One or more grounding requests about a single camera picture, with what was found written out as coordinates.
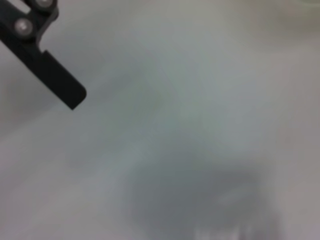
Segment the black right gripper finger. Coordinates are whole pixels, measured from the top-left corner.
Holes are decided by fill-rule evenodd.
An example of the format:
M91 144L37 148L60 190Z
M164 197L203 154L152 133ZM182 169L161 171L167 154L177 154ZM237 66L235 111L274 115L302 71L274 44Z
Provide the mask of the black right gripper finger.
M77 81L39 44L50 24L59 16L56 0L26 0L22 12L7 0L0 2L0 40L65 105L74 110L87 96Z

